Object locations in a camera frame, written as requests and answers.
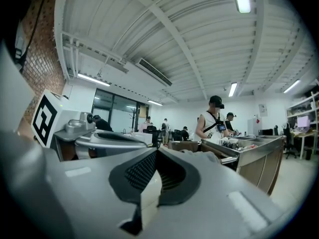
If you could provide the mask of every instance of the office chair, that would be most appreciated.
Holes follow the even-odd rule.
[[[143,133],[150,133],[152,135],[152,144],[153,147],[159,148],[160,142],[158,141],[159,138],[159,130],[156,130],[156,126],[149,125],[147,129],[143,129]]]
[[[149,129],[149,130],[156,130],[156,126],[148,125],[148,127],[147,127],[146,129]]]
[[[286,124],[286,128],[284,128],[284,135],[286,136],[286,144],[285,144],[285,149],[286,149],[286,153],[287,157],[286,159],[288,159],[289,155],[293,155],[295,156],[295,158],[297,158],[296,154],[292,151],[293,148],[295,148],[292,144],[291,144],[291,133],[290,133],[290,126],[289,123]]]
[[[181,137],[180,133],[172,132],[171,135],[172,135],[172,138],[173,138],[174,141],[182,141],[182,137]]]
[[[278,134],[278,126],[277,125],[275,125],[275,127],[274,127],[274,132],[275,132],[275,135],[279,135]]]

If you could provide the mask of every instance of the black cap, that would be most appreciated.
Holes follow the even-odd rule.
[[[218,103],[218,104],[221,104],[221,97],[219,97],[219,96],[212,96],[212,97],[209,99],[209,102],[210,102],[210,103]]]

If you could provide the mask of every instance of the gray plastic panel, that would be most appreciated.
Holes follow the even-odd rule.
[[[3,173],[10,192],[39,226],[48,233],[55,232],[51,237],[132,238],[119,226],[133,216],[136,206],[118,199],[108,177],[114,167],[149,148],[60,162],[53,151],[35,143],[23,145],[18,136],[0,137],[5,143],[1,145],[1,163],[5,165]],[[138,238],[249,238],[252,231],[227,197],[234,191],[240,191],[270,225],[281,217],[282,212],[265,193],[231,169],[208,162],[205,156],[166,151],[191,163],[200,173],[201,184],[188,201],[159,207]]]

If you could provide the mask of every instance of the black cable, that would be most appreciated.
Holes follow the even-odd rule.
[[[28,53],[30,44],[31,44],[32,39],[33,39],[33,36],[34,36],[36,26],[37,26],[37,24],[38,24],[38,20],[39,20],[39,17],[40,17],[40,13],[41,13],[43,4],[44,4],[44,0],[41,1],[40,8],[39,8],[38,14],[37,14],[37,16],[36,16],[34,28],[33,28],[33,31],[32,31],[31,37],[30,37],[30,41],[29,41],[29,43],[28,43],[28,45],[27,45],[27,47],[26,47],[26,49],[25,49],[24,54],[23,54],[23,55],[18,59],[18,61],[17,61],[17,64],[20,64],[20,65],[21,65],[21,69],[20,69],[20,73],[21,73],[21,74],[22,74],[22,72],[23,72],[23,68],[24,68],[26,56],[27,56],[27,53]]]

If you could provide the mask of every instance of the air vent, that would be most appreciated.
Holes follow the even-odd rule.
[[[138,67],[140,67],[141,69],[143,69],[145,72],[149,73],[150,75],[157,76],[160,80],[165,82],[168,86],[172,85],[172,82],[170,82],[170,80],[167,77],[165,77],[159,70],[157,70],[154,66],[152,66],[145,59],[143,59],[143,58],[139,59],[138,62],[136,63],[136,65]]]

